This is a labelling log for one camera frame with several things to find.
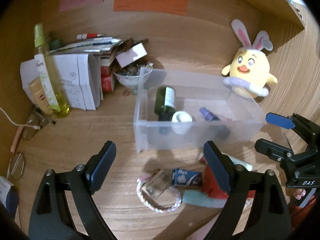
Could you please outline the beige cosmetic tube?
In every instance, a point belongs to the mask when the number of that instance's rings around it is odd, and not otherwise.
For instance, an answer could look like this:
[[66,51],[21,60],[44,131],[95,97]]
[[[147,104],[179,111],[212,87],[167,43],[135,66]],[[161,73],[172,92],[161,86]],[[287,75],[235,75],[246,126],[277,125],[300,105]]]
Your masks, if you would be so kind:
[[31,83],[29,83],[29,89],[35,100],[37,107],[45,114],[45,115],[52,115],[53,110],[49,105],[48,99],[44,92],[44,88],[42,87],[42,83],[39,77],[33,79]]

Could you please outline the yellow green spray bottle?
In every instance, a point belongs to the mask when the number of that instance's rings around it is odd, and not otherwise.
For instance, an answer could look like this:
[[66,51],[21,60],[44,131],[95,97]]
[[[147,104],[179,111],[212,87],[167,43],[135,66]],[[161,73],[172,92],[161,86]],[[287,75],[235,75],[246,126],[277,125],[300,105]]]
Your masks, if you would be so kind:
[[34,27],[34,59],[44,93],[49,106],[57,118],[65,118],[70,113],[70,106],[60,86],[58,72],[50,55],[42,23]]

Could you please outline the red envelope pouch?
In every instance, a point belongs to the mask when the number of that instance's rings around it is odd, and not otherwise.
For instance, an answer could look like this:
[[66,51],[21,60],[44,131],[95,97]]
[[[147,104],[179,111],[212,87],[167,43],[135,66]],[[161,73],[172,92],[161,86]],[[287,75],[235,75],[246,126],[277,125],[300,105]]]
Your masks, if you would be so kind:
[[209,166],[206,167],[204,172],[204,179],[203,179],[203,186],[202,186],[202,192],[204,192],[208,197],[216,198],[216,199],[227,199],[228,194],[221,190],[218,186],[218,183],[216,179],[214,178],[214,175],[209,168]]

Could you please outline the clear plastic storage bin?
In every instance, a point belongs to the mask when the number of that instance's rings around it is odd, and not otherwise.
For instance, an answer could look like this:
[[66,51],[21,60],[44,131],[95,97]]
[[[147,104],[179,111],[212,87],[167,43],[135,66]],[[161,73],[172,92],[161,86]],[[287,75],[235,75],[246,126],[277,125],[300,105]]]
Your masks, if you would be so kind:
[[[241,97],[224,85],[224,78],[215,75],[153,69],[146,82],[143,70],[137,89],[133,120],[137,153],[143,150],[175,150],[201,148],[212,140],[217,146],[250,141],[265,124],[265,113],[249,95]],[[172,130],[171,121],[158,121],[154,113],[156,91],[170,86],[176,90],[177,111],[185,111],[193,117],[188,133],[178,135]],[[200,113],[205,107],[221,121],[206,121]],[[214,130],[216,125],[226,125],[229,137],[221,140]]]

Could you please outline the small wooden cork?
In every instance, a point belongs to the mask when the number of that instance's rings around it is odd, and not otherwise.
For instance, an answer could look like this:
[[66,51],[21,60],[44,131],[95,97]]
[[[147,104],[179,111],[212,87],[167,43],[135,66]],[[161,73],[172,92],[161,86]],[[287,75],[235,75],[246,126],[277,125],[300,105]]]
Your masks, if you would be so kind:
[[170,186],[170,177],[163,170],[156,170],[153,176],[143,184],[142,191],[150,198],[157,198]]

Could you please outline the blue Max blade box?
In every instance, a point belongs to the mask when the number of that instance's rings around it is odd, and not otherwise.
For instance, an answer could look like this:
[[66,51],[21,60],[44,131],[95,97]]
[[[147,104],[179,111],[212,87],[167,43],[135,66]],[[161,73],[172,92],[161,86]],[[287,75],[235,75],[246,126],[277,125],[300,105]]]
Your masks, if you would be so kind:
[[173,168],[171,176],[173,186],[202,187],[202,173],[181,168]]

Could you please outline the orange sticky note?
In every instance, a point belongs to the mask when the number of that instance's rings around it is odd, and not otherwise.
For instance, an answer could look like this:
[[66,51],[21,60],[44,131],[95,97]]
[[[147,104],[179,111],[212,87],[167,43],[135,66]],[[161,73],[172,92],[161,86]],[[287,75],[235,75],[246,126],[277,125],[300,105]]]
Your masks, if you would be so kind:
[[154,11],[186,16],[188,0],[114,0],[114,11]]

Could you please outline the purple black spray bottle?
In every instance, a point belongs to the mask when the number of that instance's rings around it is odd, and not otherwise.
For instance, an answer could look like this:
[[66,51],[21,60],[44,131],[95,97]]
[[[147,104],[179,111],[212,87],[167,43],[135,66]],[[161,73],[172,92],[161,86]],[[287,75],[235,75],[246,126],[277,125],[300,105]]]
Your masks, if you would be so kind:
[[[221,121],[222,119],[206,109],[205,107],[200,108],[200,113],[206,121]],[[216,125],[214,130],[217,133],[217,137],[221,140],[225,140],[229,137],[231,131],[226,125]]]

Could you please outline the teal white tube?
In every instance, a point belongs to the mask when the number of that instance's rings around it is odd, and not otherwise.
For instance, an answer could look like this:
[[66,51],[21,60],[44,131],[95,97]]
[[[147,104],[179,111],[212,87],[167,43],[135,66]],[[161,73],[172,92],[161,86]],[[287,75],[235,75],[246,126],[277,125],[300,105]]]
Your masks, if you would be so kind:
[[223,208],[226,202],[227,199],[211,198],[197,190],[185,190],[182,196],[182,203],[184,204],[214,209]]

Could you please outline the yellow chick plush toy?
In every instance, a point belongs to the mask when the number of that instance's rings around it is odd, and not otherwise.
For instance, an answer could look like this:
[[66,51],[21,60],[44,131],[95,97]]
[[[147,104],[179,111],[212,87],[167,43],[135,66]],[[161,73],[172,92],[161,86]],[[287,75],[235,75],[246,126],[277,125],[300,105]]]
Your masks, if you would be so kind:
[[263,49],[271,51],[273,44],[266,31],[260,31],[255,41],[249,39],[245,25],[234,19],[231,27],[241,42],[242,47],[236,52],[232,62],[221,70],[224,85],[233,89],[238,95],[247,98],[268,96],[266,84],[278,83],[277,78],[270,73],[270,64]]

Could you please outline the dark green dropper bottle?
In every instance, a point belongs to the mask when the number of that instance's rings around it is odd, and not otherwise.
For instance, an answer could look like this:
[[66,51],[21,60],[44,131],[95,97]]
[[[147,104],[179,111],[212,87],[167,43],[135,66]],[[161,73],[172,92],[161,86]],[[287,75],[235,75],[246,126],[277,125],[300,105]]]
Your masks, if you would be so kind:
[[158,121],[171,121],[176,112],[176,90],[170,86],[159,87],[156,91],[154,113]]

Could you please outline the white folded paper booklets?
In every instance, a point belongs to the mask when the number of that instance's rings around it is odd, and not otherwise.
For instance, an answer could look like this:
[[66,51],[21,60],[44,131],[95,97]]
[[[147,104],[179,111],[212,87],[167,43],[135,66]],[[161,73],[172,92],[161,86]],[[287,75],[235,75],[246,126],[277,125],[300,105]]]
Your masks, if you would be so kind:
[[95,111],[103,100],[100,61],[92,54],[61,54],[49,59],[56,67],[69,105]]

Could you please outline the white bowl of trinkets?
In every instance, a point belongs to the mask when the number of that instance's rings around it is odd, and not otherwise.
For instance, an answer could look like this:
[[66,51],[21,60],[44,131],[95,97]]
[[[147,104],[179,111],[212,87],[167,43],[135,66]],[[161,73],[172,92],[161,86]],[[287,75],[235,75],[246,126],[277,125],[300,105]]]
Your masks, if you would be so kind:
[[146,82],[151,75],[153,70],[153,63],[147,62],[147,64],[130,64],[127,67],[120,68],[114,75],[118,82],[125,86],[132,94],[137,94],[137,89],[140,81],[140,71],[143,70],[143,81]]

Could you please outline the stack of books and papers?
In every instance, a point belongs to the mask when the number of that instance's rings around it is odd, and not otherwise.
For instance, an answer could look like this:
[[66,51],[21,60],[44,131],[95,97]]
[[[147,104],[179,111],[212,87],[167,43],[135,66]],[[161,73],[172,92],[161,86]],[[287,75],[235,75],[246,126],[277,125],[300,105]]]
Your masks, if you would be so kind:
[[[69,43],[63,47],[51,49],[52,55],[59,54],[92,54],[100,61],[100,75],[101,87],[103,92],[111,92],[114,90],[115,73],[120,70],[120,65],[116,56],[128,51],[133,46],[142,43],[144,48],[145,44],[149,41],[144,39],[141,41],[134,41],[132,38],[122,40],[116,37],[100,37],[86,40],[77,40],[76,42]],[[138,59],[131,63],[134,66],[138,64],[147,64],[145,57]]]

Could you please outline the small white cardboard box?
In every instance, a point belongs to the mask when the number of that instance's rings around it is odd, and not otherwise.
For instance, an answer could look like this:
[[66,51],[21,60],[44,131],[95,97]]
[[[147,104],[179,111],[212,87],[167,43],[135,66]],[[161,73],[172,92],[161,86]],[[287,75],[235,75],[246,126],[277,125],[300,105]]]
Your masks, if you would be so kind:
[[116,59],[120,67],[124,68],[129,64],[137,61],[138,59],[145,57],[147,54],[148,53],[144,48],[143,44],[139,43],[133,46],[132,48],[130,48],[128,51],[117,55]]

